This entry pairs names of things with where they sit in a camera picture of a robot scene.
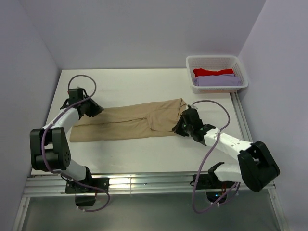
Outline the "beige t shirt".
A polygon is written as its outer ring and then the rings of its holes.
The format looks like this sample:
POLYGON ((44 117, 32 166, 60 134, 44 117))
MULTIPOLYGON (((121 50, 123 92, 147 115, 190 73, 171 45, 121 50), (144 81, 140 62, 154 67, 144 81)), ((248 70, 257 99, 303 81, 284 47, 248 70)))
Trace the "beige t shirt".
POLYGON ((172 129, 187 104, 182 99, 105 108, 74 124, 70 142, 115 141, 173 136, 172 129))

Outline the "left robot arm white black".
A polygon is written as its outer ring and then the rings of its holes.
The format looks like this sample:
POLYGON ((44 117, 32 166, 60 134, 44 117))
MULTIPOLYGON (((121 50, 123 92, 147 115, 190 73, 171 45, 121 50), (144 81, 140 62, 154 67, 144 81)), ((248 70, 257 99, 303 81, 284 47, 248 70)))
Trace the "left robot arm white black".
POLYGON ((82 116, 95 117, 103 108, 83 88, 69 89, 68 96, 50 123, 31 130, 31 165, 34 170, 60 175, 77 193, 98 190, 101 182, 72 159, 66 134, 82 116))

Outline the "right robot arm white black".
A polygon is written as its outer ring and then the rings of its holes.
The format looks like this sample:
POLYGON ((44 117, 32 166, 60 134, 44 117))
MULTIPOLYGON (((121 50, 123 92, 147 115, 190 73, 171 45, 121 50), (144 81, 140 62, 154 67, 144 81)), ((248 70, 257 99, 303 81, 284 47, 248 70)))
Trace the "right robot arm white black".
POLYGON ((265 143, 243 141, 221 132, 211 124, 204 124, 196 109, 185 110, 172 130, 178 135, 190 136, 195 142, 224 152, 236 161, 235 164, 219 162, 207 173, 195 175, 193 182, 201 181, 197 189, 213 189, 223 183, 235 182, 259 192, 281 173, 265 143))

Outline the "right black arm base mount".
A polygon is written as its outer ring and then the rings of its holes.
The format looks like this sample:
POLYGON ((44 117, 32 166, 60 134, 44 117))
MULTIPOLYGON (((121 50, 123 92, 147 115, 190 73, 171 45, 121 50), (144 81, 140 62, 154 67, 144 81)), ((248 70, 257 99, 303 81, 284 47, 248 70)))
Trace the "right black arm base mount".
POLYGON ((221 182, 219 180, 212 180, 208 174, 201 174, 196 189, 210 190, 210 192, 206 192, 206 196, 208 201, 213 203, 233 184, 234 182, 232 181, 221 182))

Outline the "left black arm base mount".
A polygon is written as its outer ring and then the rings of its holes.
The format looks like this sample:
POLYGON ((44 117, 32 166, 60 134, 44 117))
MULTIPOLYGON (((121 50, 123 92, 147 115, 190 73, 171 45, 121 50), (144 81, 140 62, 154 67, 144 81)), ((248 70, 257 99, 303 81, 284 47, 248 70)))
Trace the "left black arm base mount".
POLYGON ((67 181, 65 194, 75 195, 75 205, 78 209, 84 209, 87 212, 99 211, 108 206, 110 194, 108 193, 109 178, 93 178, 90 186, 84 186, 74 181, 67 181), (105 204, 97 209, 90 209, 97 201, 98 194, 104 193, 107 196, 105 204))

